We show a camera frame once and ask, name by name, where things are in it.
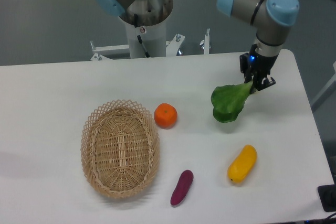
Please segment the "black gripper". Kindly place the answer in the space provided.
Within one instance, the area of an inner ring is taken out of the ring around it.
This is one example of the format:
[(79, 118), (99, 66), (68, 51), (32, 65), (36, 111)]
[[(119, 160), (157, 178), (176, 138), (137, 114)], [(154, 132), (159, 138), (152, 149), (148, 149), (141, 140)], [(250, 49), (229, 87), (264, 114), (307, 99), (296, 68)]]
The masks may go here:
[(269, 88), (276, 84), (270, 71), (278, 57), (263, 56), (257, 52), (257, 45), (253, 44), (249, 53), (239, 56), (240, 71), (244, 75), (244, 83), (253, 81), (252, 93)]

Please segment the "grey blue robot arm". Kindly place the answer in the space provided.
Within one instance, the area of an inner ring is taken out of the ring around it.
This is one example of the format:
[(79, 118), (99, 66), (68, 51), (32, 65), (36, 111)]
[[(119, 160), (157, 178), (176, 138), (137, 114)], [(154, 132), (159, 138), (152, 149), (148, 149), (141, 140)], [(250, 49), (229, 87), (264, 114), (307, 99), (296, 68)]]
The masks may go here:
[[(96, 0), (107, 14), (119, 17), (127, 31), (131, 58), (175, 56), (183, 41), (176, 36), (166, 42), (166, 21), (173, 0)], [(251, 91), (275, 84), (270, 72), (295, 24), (298, 0), (217, 0), (217, 9), (257, 29), (248, 53), (241, 55), (240, 70)]]

